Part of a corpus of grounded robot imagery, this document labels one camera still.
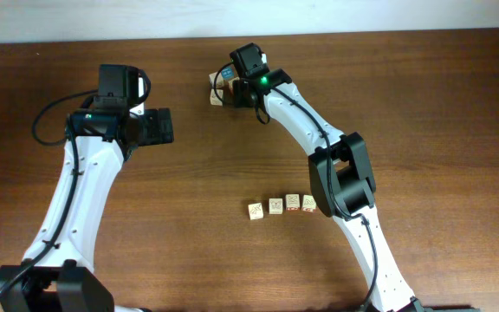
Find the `block with red letter side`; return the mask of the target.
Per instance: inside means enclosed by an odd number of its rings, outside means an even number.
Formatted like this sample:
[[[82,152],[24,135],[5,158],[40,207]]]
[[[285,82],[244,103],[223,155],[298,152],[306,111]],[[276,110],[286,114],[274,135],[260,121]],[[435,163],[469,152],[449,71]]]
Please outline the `block with red letter side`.
[[[302,198],[301,209],[307,212],[315,212],[317,209],[317,204],[312,195],[304,195]]]

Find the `block with butterfly picture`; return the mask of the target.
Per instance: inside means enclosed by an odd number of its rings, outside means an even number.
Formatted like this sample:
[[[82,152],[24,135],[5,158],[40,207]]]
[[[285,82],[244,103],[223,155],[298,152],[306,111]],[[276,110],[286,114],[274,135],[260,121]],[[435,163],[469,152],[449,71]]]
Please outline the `block with butterfly picture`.
[[[269,199],[269,214],[282,214],[283,213],[283,200],[281,198]]]

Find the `block with red I and fish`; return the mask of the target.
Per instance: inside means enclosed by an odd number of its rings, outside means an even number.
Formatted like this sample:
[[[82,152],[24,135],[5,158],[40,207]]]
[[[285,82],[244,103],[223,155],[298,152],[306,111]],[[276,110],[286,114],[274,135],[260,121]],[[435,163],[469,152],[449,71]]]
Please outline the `block with red I and fish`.
[[[297,211],[301,208],[299,194],[287,194],[285,196],[285,207],[287,211]]]

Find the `block with bird picture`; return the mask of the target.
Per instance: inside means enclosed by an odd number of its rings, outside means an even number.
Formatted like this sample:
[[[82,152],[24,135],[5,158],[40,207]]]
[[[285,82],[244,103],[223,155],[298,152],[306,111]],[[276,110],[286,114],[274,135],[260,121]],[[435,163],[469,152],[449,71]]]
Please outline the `block with bird picture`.
[[[257,220],[262,219],[264,217],[263,208],[261,203],[254,203],[248,205],[249,210],[249,219]]]

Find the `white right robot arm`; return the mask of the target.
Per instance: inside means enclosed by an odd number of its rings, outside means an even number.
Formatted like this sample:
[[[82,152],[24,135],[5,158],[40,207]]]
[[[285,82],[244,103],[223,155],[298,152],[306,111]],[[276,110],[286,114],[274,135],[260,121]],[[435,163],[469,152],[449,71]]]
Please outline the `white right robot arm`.
[[[308,156],[310,189],[322,213],[346,236],[366,279],[359,309],[425,311],[399,271],[379,223],[376,182],[358,133],[332,127],[280,69],[233,83],[236,103],[277,120]]]

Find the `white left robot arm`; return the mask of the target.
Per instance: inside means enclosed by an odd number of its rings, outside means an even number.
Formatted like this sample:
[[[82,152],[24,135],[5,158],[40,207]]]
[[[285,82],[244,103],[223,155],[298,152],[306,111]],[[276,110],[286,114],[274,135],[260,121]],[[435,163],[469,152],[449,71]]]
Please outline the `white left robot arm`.
[[[142,114],[79,109],[66,121],[62,172],[36,238],[18,265],[0,267],[5,311],[120,311],[94,275],[108,193],[132,152],[174,141],[169,109]]]

